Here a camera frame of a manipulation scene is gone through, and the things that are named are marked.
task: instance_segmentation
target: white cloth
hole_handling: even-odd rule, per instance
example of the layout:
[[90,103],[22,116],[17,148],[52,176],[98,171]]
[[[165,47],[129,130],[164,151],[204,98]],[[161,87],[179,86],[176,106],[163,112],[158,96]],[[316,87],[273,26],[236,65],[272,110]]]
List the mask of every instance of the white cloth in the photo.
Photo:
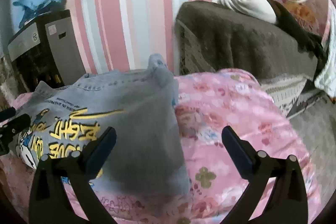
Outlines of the white cloth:
[[219,0],[227,8],[241,12],[272,24],[275,24],[277,17],[267,0]]
[[330,36],[329,36],[329,55],[328,60],[315,79],[315,86],[324,90],[330,97],[336,97],[336,8],[329,0],[329,9],[331,10]]

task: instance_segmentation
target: pink floral blanket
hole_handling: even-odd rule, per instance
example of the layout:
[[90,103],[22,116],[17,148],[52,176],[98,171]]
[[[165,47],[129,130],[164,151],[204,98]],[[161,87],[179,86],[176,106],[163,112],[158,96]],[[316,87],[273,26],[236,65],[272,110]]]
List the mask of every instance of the pink floral blanket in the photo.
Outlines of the pink floral blanket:
[[[221,131],[230,125],[255,150],[271,157],[297,156],[308,196],[309,222],[320,212],[320,187],[309,153],[272,98],[256,79],[239,69],[177,77],[176,116],[190,177],[184,196],[125,196],[96,192],[118,223],[218,224],[248,185],[241,179],[221,143]],[[0,180],[19,213],[27,220],[29,190],[34,171],[13,155],[0,157]],[[270,196],[270,179],[252,217],[260,215]],[[86,218],[70,185],[64,185],[74,211]]]

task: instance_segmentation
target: brown fuzzy blanket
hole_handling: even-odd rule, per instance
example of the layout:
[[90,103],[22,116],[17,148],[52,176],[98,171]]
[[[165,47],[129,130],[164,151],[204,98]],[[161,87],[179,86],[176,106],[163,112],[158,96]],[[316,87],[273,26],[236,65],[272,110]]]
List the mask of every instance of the brown fuzzy blanket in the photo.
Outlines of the brown fuzzy blanket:
[[[195,35],[192,45],[185,28]],[[182,4],[175,34],[181,42],[182,74],[240,68],[258,80],[284,73],[312,79],[317,65],[313,54],[301,52],[297,41],[277,26],[216,3],[197,0]],[[194,63],[194,69],[185,65],[186,58]]]

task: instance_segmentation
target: patterned rug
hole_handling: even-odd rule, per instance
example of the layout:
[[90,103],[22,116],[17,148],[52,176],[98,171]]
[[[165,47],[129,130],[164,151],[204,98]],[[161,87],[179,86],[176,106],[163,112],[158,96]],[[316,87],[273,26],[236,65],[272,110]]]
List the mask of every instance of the patterned rug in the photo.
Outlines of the patterned rug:
[[290,120],[316,165],[324,207],[336,189],[336,105],[322,99]]

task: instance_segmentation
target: bed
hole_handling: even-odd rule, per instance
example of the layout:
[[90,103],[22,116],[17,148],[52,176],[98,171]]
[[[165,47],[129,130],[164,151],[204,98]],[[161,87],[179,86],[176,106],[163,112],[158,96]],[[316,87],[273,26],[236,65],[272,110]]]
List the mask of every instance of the bed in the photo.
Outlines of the bed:
[[[321,210],[314,164],[302,140],[272,98],[261,90],[254,76],[239,69],[225,69],[176,79],[179,99],[175,114],[190,177],[190,192],[146,198],[116,195],[108,189],[98,192],[93,188],[108,212],[117,221],[129,223],[198,223],[200,219],[206,223],[220,222],[248,185],[221,143],[221,130],[230,125],[256,150],[264,150],[278,158],[297,155],[305,180],[311,222]],[[20,107],[30,96],[20,96],[14,106]],[[0,160],[3,170],[0,180],[4,189],[16,210],[27,220],[34,170],[12,153]],[[261,214],[274,181],[269,180],[252,217]],[[76,214],[85,218],[71,186],[64,184],[64,187]]]
[[[172,38],[171,27],[179,7],[185,1],[192,0],[119,0],[119,3],[116,1],[113,4],[109,0],[68,0],[67,9],[71,11],[78,48],[87,72],[102,73],[113,68],[120,71],[140,69],[144,67],[144,64],[146,65],[144,60],[147,61],[151,53],[158,52],[165,58],[168,67],[176,75],[179,75],[180,45],[176,38]],[[137,9],[138,7],[146,7],[146,9],[139,10]],[[90,16],[92,10],[96,11],[94,13],[95,17]],[[143,18],[146,18],[147,24],[145,25],[143,24]],[[106,26],[110,24],[109,30],[104,27],[104,24]],[[108,41],[114,41],[116,37],[118,38],[118,43],[114,45],[108,43]],[[148,44],[145,45],[145,51],[141,50],[141,47],[138,46],[139,41],[148,41]],[[12,97],[7,98],[6,94],[11,90],[11,87],[6,83],[6,79],[6,76],[1,79],[1,91],[4,93],[5,99],[7,99],[7,104],[19,107],[24,101],[27,101],[28,97],[20,95],[16,100]],[[214,153],[218,153],[223,156],[223,159],[226,159],[227,155],[223,151],[220,142],[217,142],[215,139],[218,138],[219,127],[224,124],[233,125],[237,120],[241,121],[239,117],[245,117],[246,113],[243,109],[239,109],[236,116],[229,116],[229,119],[232,119],[234,122],[228,121],[226,112],[223,109],[225,108],[225,111],[229,110],[232,112],[234,107],[220,100],[219,96],[226,94],[227,90],[223,87],[221,87],[223,90],[220,90],[220,88],[215,90],[215,84],[223,85],[229,90],[234,89],[229,91],[230,96],[233,96],[234,100],[241,100],[240,103],[243,105],[248,100],[248,95],[244,94],[246,86],[248,86],[248,89],[253,91],[253,102],[258,106],[255,107],[255,112],[249,112],[249,114],[252,115],[251,117],[255,115],[261,124],[259,126],[253,124],[247,125],[243,122],[242,127],[237,126],[235,128],[233,126],[233,128],[240,137],[250,140],[256,149],[260,147],[264,148],[272,156],[286,157],[291,153],[300,155],[301,167],[309,193],[309,217],[310,221],[312,221],[325,205],[322,204],[320,206],[320,187],[324,188],[325,185],[319,185],[319,182],[316,180],[314,163],[310,159],[310,154],[313,151],[305,148],[305,143],[297,136],[279,109],[274,107],[271,97],[265,93],[263,87],[259,86],[255,78],[245,71],[224,70],[219,72],[218,76],[205,73],[202,75],[179,76],[178,80],[180,82],[180,98],[179,105],[176,108],[176,115],[180,125],[181,143],[186,162],[193,163],[194,157],[198,152],[191,151],[190,146],[196,150],[200,149],[199,152],[201,152],[201,149],[208,150],[214,148]],[[202,85],[203,82],[208,83],[212,80],[214,80],[215,84],[209,86]],[[290,107],[288,111],[292,112],[288,112],[288,117],[295,115],[301,109],[305,109],[309,104],[316,102],[320,98],[320,91],[314,88],[309,89],[309,87],[306,87],[306,82],[303,83],[303,80],[300,82],[300,88],[301,86],[302,88],[305,86],[304,92],[307,93],[301,93],[300,95],[303,95],[301,99],[296,97],[291,102],[291,106],[297,105],[300,106],[300,109],[293,110],[294,108]],[[218,116],[204,115],[205,123],[210,128],[214,128],[213,135],[210,132],[206,132],[204,128],[199,127],[197,115],[193,111],[196,108],[195,105],[199,104],[199,101],[195,100],[195,98],[203,97],[206,93],[215,94],[215,98],[213,98],[215,103],[211,99],[211,101],[208,101],[208,104],[212,104],[212,107],[216,109],[216,113],[219,113]],[[206,103],[202,104],[200,108],[204,113],[208,113]],[[270,111],[267,117],[264,117],[265,109]],[[0,165],[0,177],[3,192],[11,200],[23,219],[27,221],[29,189],[34,172],[20,162],[13,154],[3,156],[0,160],[2,163]],[[207,165],[205,166],[207,171],[215,173],[216,178],[230,177],[229,181],[231,182],[226,184],[222,189],[220,201],[214,197],[218,193],[212,191],[215,188],[216,191],[220,190],[217,182],[214,183],[213,188],[211,187],[205,190],[204,193],[199,194],[202,189],[200,182],[196,181],[195,175],[203,165]],[[178,224],[196,223],[198,221],[219,223],[246,186],[246,182],[240,180],[238,173],[234,171],[232,163],[226,162],[226,165],[229,166],[228,169],[224,166],[212,166],[205,158],[200,159],[195,165],[190,165],[189,171],[192,179],[190,195],[171,200],[170,203],[165,203],[164,206],[162,205],[159,208],[160,212],[166,213],[167,222],[177,222]],[[239,180],[239,184],[233,184],[233,181],[236,179]],[[71,188],[66,187],[76,213],[84,217],[76,203],[76,198]],[[203,198],[205,193],[209,194],[208,199]],[[133,223],[132,221],[136,220],[148,223],[158,220],[151,211],[153,209],[152,204],[146,200],[138,200],[135,197],[128,196],[110,195],[107,197],[104,196],[104,193],[100,193],[99,195],[106,209],[111,215],[117,218],[117,221],[125,220]],[[254,216],[261,212],[268,195],[269,191],[265,193],[263,201]]]

